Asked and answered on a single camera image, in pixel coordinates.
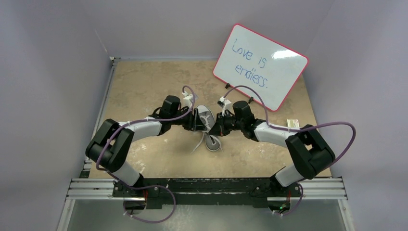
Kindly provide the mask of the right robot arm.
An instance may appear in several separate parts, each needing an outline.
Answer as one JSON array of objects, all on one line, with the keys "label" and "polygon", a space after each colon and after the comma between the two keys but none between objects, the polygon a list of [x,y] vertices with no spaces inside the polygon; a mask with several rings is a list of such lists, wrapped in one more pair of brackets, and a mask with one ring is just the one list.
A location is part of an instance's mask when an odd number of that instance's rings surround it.
[{"label": "right robot arm", "polygon": [[246,101],[235,102],[232,109],[233,112],[217,114],[210,135],[222,137],[239,130],[247,139],[272,143],[289,151],[292,165],[270,178],[274,195],[283,195],[291,184],[300,180],[313,179],[335,160],[332,149],[311,125],[306,125],[302,131],[290,131],[288,127],[271,128],[267,121],[255,118]]}]

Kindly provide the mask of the white shoelace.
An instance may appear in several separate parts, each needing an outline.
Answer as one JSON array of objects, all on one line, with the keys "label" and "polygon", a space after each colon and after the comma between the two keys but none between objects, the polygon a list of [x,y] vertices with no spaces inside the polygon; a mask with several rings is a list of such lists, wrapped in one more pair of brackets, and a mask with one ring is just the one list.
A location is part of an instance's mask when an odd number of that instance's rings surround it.
[{"label": "white shoelace", "polygon": [[207,150],[211,152],[216,152],[218,150],[222,149],[222,143],[219,137],[209,135],[209,131],[212,128],[212,126],[215,124],[215,119],[212,114],[207,114],[207,115],[201,115],[200,116],[201,121],[204,123],[206,130],[202,132],[202,137],[200,141],[196,144],[196,146],[193,148],[191,151],[191,154],[196,151],[196,149],[204,142]]}]

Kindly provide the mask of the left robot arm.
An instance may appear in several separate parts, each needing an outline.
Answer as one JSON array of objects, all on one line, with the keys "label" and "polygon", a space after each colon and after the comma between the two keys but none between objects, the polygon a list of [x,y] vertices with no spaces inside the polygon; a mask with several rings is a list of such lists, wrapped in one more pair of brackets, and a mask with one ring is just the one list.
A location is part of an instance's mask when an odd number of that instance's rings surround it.
[{"label": "left robot arm", "polygon": [[159,112],[145,119],[121,123],[105,120],[88,144],[85,155],[103,171],[122,181],[130,196],[137,197],[143,192],[143,176],[127,162],[130,146],[135,141],[163,135],[173,125],[189,131],[206,130],[197,108],[193,105],[182,107],[179,97],[168,95]]}]

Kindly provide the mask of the grey canvas sneaker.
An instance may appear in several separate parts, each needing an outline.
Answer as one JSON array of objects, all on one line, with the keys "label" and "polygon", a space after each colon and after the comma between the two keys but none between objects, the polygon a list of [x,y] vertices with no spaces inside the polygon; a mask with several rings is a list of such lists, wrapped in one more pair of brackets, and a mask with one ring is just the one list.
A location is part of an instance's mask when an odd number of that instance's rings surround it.
[{"label": "grey canvas sneaker", "polygon": [[200,141],[197,143],[197,145],[193,149],[193,152],[201,145],[202,142],[205,142],[206,148],[211,152],[216,152],[222,149],[221,141],[218,138],[218,136],[209,134],[209,131],[216,123],[213,113],[207,106],[203,104],[198,105],[197,109],[198,109],[199,119],[205,125],[206,129],[202,131],[203,135]]}]

